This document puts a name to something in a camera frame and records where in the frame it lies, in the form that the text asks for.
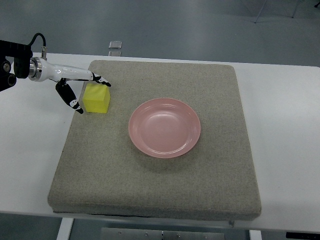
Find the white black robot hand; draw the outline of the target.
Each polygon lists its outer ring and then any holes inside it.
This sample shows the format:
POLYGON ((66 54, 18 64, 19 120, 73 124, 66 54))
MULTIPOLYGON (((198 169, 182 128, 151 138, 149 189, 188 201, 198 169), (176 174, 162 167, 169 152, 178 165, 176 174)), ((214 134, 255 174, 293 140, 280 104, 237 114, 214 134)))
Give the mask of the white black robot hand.
POLYGON ((32 57, 30 59, 28 78, 34 82, 43 82, 45 80, 55 82, 55 90, 64 103, 80 114, 83 114, 84 110, 81 108, 74 91, 68 85, 68 81, 96 82, 107 87, 111 86, 105 78, 94 74, 88 69, 52 64, 41 57, 32 57))

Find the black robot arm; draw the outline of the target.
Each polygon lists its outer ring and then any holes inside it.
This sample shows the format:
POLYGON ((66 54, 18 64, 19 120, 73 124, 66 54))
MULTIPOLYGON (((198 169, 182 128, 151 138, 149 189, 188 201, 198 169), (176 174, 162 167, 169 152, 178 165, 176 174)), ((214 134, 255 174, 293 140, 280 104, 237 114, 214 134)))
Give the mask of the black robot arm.
POLYGON ((12 88, 17 79, 26 79, 29 74, 37 71, 30 70, 30 61, 33 57, 32 45, 37 37, 42 38, 41 57, 47 59, 47 43, 42 33, 36 33, 30 43, 22 44, 12 41, 0 41, 0 90, 12 88))

